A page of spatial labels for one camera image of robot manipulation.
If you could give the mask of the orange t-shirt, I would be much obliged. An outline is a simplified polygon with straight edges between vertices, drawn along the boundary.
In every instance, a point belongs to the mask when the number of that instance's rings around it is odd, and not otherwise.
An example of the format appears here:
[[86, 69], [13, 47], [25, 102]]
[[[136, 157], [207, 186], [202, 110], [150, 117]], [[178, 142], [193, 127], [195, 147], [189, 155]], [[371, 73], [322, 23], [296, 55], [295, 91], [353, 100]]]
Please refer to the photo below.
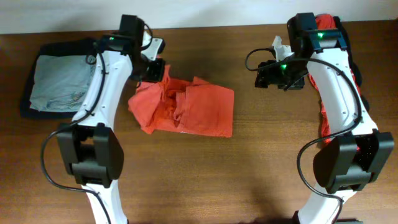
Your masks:
[[233, 135], [234, 91], [201, 78], [170, 77], [165, 66], [161, 82], [143, 82], [129, 99], [129, 111], [141, 129], [230, 138]]

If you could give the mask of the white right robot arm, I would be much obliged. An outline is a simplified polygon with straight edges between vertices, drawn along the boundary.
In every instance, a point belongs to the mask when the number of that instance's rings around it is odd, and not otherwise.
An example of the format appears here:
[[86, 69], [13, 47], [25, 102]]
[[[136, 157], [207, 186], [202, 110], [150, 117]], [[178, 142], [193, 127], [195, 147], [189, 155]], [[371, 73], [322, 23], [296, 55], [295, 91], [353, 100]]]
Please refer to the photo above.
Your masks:
[[289, 45], [276, 37], [275, 60], [257, 68], [267, 84], [288, 90], [305, 75], [320, 94], [330, 133], [313, 159], [315, 185], [294, 223], [337, 223], [345, 202], [373, 183], [389, 158], [394, 139], [371, 119], [349, 67], [345, 40], [338, 29], [289, 29]]

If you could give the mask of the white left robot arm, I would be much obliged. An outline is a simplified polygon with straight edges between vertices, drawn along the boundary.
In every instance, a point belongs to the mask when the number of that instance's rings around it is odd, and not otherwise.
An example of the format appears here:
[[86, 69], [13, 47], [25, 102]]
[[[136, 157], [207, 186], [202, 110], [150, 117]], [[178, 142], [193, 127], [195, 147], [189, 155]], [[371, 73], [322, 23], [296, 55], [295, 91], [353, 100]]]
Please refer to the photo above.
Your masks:
[[83, 104], [70, 124], [54, 132], [67, 174], [87, 194], [96, 223], [127, 223], [119, 194], [124, 151], [114, 133], [114, 119], [125, 83], [159, 82], [165, 62], [158, 56], [161, 38], [105, 35], [94, 44], [95, 65]]

